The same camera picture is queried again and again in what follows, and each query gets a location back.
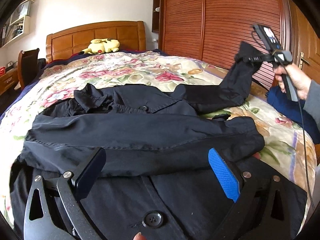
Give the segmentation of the person's left hand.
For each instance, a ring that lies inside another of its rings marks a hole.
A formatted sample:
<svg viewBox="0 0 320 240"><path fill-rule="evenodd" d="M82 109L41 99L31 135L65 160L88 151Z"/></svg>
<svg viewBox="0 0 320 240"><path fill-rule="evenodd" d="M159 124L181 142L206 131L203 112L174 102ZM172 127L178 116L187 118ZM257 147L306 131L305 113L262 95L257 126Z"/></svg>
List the person's left hand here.
<svg viewBox="0 0 320 240"><path fill-rule="evenodd" d="M138 232L138 233L134 236L133 240L146 240L146 237L143 236L141 232Z"/></svg>

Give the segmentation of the grey sleeve forearm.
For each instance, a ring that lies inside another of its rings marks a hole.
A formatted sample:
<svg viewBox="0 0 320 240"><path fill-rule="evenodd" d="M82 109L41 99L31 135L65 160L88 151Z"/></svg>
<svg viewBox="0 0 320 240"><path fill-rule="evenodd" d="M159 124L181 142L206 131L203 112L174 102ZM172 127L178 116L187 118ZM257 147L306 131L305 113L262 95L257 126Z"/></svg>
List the grey sleeve forearm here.
<svg viewBox="0 0 320 240"><path fill-rule="evenodd" d="M304 110L312 116L318 129L320 129L320 85L314 80L311 81Z"/></svg>

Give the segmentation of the person's right hand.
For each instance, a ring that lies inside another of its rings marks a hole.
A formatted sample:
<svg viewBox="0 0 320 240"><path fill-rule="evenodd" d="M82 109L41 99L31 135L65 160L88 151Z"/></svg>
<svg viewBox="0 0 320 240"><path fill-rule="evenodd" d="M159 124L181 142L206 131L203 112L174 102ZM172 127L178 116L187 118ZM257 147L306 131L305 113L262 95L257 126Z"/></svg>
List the person's right hand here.
<svg viewBox="0 0 320 240"><path fill-rule="evenodd" d="M311 79L308 77L301 69L299 69L295 64L289 64L285 67L279 66L273 70L275 73L275 78L278 81L278 85L282 93L286 93L283 74L288 75L293 83L293 86L297 90L297 95L301 100L306 100L308 97Z"/></svg>

